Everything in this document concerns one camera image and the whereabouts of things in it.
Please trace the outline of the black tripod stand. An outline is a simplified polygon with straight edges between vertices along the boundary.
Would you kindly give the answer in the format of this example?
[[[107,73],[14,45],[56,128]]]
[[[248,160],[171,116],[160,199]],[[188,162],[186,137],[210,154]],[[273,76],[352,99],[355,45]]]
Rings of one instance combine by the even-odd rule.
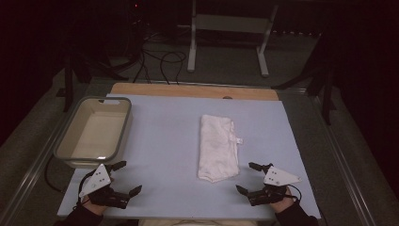
[[[73,76],[76,75],[82,83],[89,83],[91,75],[88,67],[97,69],[115,80],[126,80],[126,77],[115,73],[110,66],[105,66],[93,57],[75,49],[68,50],[64,57],[64,87],[56,94],[57,97],[64,98],[64,112],[67,112],[73,103]]]
[[[333,45],[334,39],[324,32],[312,49],[302,72],[293,79],[272,86],[272,89],[283,90],[288,89],[301,81],[310,79],[311,82],[306,87],[306,92],[309,96],[316,97],[321,90],[324,91],[322,95],[321,115],[327,125],[331,125],[330,109],[332,105],[331,94],[335,58]]]

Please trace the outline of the metal rail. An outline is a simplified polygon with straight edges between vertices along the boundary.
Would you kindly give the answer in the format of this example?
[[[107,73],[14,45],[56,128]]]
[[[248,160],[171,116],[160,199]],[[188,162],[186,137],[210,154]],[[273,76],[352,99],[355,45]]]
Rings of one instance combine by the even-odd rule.
[[[64,99],[42,97],[0,147],[0,226],[52,226],[72,170],[53,158]]]
[[[299,150],[325,226],[376,226],[343,148],[321,116],[321,101],[299,92],[304,106]]]

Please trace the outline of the white metal stand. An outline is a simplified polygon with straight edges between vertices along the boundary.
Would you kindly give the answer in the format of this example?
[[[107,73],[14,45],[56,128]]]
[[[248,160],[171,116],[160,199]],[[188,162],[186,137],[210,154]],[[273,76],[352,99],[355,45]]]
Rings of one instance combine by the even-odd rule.
[[[266,64],[265,49],[272,32],[273,23],[279,6],[273,5],[271,12],[265,19],[251,17],[234,17],[224,15],[211,15],[197,13],[197,0],[192,0],[191,12],[191,41],[188,53],[187,71],[192,73],[196,70],[197,56],[197,31],[212,30],[225,32],[242,32],[262,34],[263,41],[256,47],[256,54],[259,62],[262,77],[268,77],[269,71]]]

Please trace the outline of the white towel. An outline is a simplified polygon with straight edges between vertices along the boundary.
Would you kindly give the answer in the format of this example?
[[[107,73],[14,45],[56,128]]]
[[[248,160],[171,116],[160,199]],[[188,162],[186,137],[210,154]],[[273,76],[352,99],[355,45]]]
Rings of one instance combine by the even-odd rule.
[[[198,177],[210,183],[217,183],[238,175],[238,145],[242,143],[243,140],[235,134],[232,119],[202,115]]]

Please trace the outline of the person's right hand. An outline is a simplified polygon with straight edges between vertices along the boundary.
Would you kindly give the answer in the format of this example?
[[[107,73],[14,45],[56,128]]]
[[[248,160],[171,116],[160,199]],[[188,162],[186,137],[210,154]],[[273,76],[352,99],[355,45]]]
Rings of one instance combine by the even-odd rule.
[[[274,212],[281,213],[285,209],[291,207],[295,203],[295,199],[292,198],[292,193],[289,187],[286,187],[285,196],[279,202],[271,203],[270,206],[274,210]]]

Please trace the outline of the beige bin with grey rim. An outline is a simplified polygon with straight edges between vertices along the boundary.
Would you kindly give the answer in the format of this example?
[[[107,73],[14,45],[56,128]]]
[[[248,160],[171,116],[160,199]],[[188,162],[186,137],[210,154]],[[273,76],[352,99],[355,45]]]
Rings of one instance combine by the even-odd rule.
[[[125,97],[86,97],[74,108],[54,156],[76,169],[95,169],[122,159],[132,103]]]

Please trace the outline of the person's left hand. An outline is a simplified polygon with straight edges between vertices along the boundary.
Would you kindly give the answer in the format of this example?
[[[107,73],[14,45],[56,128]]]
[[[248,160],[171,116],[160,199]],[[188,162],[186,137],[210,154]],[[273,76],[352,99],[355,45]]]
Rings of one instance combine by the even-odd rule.
[[[105,210],[107,209],[106,206],[92,203],[88,196],[85,196],[84,199],[82,200],[82,206],[97,216],[102,216]]]

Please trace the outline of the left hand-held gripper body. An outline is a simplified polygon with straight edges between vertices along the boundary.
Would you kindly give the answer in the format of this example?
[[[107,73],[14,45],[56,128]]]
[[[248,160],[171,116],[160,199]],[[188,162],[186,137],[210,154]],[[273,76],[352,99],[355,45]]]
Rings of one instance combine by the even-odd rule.
[[[78,189],[78,201],[88,196],[94,204],[125,209],[130,197],[128,194],[116,192],[110,186],[112,171],[107,171],[108,166],[100,164],[97,169],[84,176]]]

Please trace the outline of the light blue mat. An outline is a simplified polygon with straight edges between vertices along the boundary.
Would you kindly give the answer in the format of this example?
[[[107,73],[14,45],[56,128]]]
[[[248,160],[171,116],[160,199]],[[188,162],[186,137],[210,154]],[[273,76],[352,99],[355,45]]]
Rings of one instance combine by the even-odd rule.
[[[320,215],[285,108],[280,101],[223,100],[133,95],[133,122],[124,151],[127,165],[113,173],[113,188],[141,192],[107,218],[251,219],[274,216],[267,205],[252,206],[237,191],[263,188],[263,173],[249,163],[273,164],[300,177],[295,190],[311,216]],[[210,183],[199,179],[200,118],[228,117],[238,147],[240,172]]]

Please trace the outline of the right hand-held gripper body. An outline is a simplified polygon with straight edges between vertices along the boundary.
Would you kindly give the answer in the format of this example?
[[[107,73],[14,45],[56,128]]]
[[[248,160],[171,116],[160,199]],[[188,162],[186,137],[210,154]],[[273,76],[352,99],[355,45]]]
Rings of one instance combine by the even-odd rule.
[[[273,166],[264,174],[263,188],[249,192],[247,198],[252,206],[279,202],[285,196],[286,187],[300,181],[300,177]]]

